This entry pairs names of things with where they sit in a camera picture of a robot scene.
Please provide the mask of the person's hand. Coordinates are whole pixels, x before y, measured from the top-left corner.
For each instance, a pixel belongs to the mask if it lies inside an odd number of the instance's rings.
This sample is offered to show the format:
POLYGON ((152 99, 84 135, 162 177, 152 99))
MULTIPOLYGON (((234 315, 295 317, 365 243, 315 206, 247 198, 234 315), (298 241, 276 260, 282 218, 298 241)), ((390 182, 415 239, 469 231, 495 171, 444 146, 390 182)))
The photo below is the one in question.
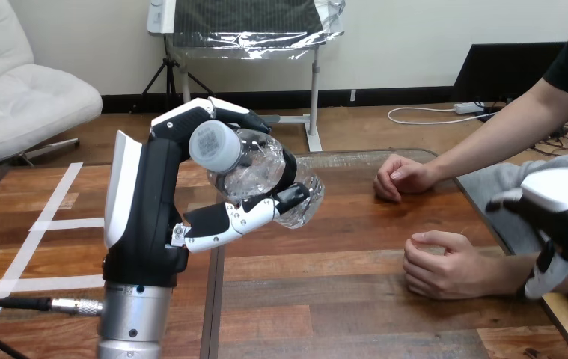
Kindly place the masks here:
POLYGON ((377 171, 373 190, 378 198, 399 203, 403 194, 423 193, 441 180, 435 166, 391 154, 377 171))
POLYGON ((433 230, 406 240, 403 257, 406 287, 435 300, 494 295, 492 257, 480 254, 462 234, 433 230))

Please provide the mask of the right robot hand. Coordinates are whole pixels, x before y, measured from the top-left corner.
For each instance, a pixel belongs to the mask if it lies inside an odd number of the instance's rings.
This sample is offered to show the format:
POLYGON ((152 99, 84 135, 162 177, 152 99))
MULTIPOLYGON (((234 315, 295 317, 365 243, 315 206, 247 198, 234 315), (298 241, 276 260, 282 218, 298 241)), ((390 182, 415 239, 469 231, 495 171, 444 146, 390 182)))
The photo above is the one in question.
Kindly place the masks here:
POLYGON ((506 209, 538 230, 545 244, 526 281, 517 290, 536 300, 568 276, 568 168, 549 168, 526 176, 518 188, 492 197, 486 211, 506 209))

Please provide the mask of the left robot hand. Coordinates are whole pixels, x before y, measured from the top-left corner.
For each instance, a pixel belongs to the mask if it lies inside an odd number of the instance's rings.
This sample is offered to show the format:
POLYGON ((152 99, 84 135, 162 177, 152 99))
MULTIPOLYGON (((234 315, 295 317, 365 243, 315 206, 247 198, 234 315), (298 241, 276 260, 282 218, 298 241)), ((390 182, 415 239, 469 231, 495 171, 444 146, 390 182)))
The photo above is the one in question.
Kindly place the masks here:
POLYGON ((147 142, 116 134, 104 215, 103 279, 174 287, 191 253, 226 245, 272 221, 301 227, 318 181, 253 111, 197 98, 155 118, 147 142), (205 168, 224 201, 181 215, 182 162, 205 168))

